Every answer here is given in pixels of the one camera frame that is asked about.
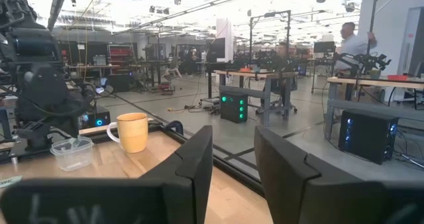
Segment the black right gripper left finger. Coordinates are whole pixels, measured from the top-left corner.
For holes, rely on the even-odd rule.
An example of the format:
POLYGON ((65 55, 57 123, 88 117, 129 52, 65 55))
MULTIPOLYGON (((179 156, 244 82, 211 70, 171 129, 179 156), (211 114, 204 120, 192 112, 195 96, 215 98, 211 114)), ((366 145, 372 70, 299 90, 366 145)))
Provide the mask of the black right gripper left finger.
POLYGON ((7 188, 7 224, 204 224, 213 128, 203 126, 137 179, 31 179, 7 188))

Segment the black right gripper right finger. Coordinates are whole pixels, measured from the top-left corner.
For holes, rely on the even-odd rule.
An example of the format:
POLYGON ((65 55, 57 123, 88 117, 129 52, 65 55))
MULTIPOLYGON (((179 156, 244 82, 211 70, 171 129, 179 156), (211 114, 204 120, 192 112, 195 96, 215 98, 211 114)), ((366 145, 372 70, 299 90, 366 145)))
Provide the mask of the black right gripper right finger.
POLYGON ((274 224, 424 224, 424 183, 361 180, 263 126, 254 151, 274 224))

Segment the green paper packet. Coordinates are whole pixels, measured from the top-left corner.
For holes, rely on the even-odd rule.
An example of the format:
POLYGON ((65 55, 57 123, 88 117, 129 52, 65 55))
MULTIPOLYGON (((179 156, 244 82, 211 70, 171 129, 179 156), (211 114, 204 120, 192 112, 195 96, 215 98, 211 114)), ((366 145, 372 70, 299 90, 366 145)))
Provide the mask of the green paper packet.
POLYGON ((16 184, 22 180, 22 176, 13 176, 7 179, 0 180, 0 189, 16 184))

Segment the clear plastic container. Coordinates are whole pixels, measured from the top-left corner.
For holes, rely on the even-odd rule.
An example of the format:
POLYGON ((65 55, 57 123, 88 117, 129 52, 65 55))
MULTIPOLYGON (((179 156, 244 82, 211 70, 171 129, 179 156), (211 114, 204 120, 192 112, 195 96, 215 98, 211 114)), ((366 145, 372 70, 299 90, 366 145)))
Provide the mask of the clear plastic container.
POLYGON ((93 145, 90 138, 78 136, 53 143, 50 152, 55 156, 59 168, 70 172, 92 163, 93 145))

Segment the yellow ceramic mug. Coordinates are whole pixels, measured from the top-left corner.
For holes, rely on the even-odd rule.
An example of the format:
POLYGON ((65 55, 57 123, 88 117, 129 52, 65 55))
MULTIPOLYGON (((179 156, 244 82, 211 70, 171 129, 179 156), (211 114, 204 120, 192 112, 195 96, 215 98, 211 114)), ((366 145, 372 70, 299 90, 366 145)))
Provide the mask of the yellow ceramic mug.
POLYGON ((119 115, 117 121, 107 126, 107 135, 125 152, 142 152, 148 141, 148 117, 145 113, 119 115))

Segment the computer tower blue lights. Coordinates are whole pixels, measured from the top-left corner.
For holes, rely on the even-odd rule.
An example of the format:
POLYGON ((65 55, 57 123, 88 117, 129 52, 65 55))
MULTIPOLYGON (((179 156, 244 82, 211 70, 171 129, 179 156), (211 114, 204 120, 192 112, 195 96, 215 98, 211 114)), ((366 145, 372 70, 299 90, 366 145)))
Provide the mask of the computer tower blue lights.
POLYGON ((358 109, 342 112, 338 148, 381 165, 391 160, 397 117, 358 109))

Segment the red shelf unit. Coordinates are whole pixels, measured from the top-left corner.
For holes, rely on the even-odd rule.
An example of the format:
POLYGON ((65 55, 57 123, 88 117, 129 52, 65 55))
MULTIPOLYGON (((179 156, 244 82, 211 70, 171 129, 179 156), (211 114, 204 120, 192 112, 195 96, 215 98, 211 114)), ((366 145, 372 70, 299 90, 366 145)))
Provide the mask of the red shelf unit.
POLYGON ((108 44, 108 59, 113 66, 124 66, 134 58, 133 46, 129 44, 108 44))

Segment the wooden workbench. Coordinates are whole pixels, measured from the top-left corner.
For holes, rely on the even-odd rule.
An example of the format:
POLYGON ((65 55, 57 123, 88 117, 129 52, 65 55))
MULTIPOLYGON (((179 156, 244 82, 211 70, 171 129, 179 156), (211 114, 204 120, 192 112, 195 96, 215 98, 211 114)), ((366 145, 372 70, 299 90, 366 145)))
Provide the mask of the wooden workbench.
POLYGON ((327 79, 329 83, 329 94, 327 100, 327 113, 325 115, 325 138, 330 139, 333 130, 333 115, 335 108, 340 109, 360 109, 365 111, 377 112, 385 115, 393 115, 401 119, 409 119, 424 122, 424 111, 414 109, 400 109, 388 107, 385 105, 373 105, 357 101, 345 101, 337 99, 337 86, 339 84, 369 85, 377 87, 400 87, 409 89, 424 89, 424 82, 408 80, 369 80, 354 78, 331 77, 327 79))
POLYGON ((295 80, 295 72, 240 72, 240 71, 228 71, 228 70, 215 70, 215 73, 219 75, 219 92, 232 91, 264 100, 264 106, 250 105, 258 109, 260 122, 264 126, 268 126, 270 123, 270 115, 272 113, 281 113, 283 118, 288 119, 291 110, 291 90, 292 83, 295 80), (226 77, 228 75, 239 77, 239 86, 227 86, 226 77), (256 90, 251 88, 244 88, 244 79, 254 78, 256 80, 263 79, 265 81, 264 91, 256 90), (281 88, 284 88, 284 95, 280 96, 278 101, 271 101, 272 94, 272 81, 276 80, 277 84, 280 84, 277 94, 281 94, 281 88))

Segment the computer tower green lights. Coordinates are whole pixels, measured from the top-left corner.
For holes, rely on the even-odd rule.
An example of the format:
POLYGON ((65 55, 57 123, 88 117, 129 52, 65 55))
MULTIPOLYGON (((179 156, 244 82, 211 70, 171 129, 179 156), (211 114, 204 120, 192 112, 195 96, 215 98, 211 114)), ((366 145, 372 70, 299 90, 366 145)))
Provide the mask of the computer tower green lights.
POLYGON ((221 118, 234 123, 243 123, 248 118, 248 96, 247 94, 222 91, 220 93, 221 118))

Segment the black monitor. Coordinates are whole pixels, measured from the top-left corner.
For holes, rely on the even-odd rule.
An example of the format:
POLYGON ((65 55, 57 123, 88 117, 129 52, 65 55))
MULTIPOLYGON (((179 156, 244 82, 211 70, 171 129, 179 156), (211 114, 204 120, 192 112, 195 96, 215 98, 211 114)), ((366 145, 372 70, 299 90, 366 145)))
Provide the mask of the black monitor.
POLYGON ((207 62, 217 62, 225 58, 225 38, 216 38, 207 47, 207 62))
POLYGON ((334 41, 315 42, 313 47, 314 53, 334 53, 336 50, 334 41))

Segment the person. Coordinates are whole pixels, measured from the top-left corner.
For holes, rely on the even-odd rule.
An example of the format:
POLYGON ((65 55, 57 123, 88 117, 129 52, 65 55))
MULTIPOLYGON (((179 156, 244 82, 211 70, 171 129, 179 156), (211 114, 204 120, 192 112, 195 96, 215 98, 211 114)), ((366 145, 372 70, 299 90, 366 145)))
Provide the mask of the person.
MULTIPOLYGON (((359 55, 366 54, 368 49, 368 43, 370 43, 370 48, 375 48, 377 45, 377 40, 373 32, 368 32, 368 38, 365 36, 356 36, 354 34, 355 24, 352 22, 345 23, 341 29, 341 36, 343 38, 342 46, 341 46, 341 54, 350 54, 350 55, 359 55)), ((351 64, 359 63, 352 58, 343 57, 344 60, 350 62, 351 64)), ((343 61, 337 60, 335 67, 336 72, 347 72, 351 69, 349 64, 346 64, 343 61)))
POLYGON ((276 47, 276 69, 283 72, 292 72, 292 59, 289 54, 289 47, 286 43, 281 43, 276 47))

